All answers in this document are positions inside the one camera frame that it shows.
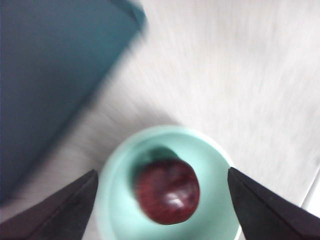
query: mint green bowl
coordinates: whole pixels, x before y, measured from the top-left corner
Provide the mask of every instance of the mint green bowl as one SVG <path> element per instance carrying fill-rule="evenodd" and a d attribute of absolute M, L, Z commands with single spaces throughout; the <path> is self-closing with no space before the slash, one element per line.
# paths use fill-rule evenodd
<path fill-rule="evenodd" d="M 200 201 L 187 221 L 161 225 L 140 209 L 132 171 L 146 152 L 163 146 L 190 164 Z M 102 240 L 237 240 L 241 231 L 227 183 L 232 161 L 202 133 L 182 126 L 157 126 L 129 137 L 109 157 L 99 176 L 94 214 Z"/>

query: red apple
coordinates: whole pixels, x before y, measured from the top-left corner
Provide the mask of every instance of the red apple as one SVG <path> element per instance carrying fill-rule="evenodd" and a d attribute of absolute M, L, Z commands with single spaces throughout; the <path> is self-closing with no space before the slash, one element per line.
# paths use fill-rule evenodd
<path fill-rule="evenodd" d="M 182 223 L 197 209 L 198 179 L 192 167 L 178 158 L 147 164 L 135 183 L 141 209 L 159 224 Z"/>

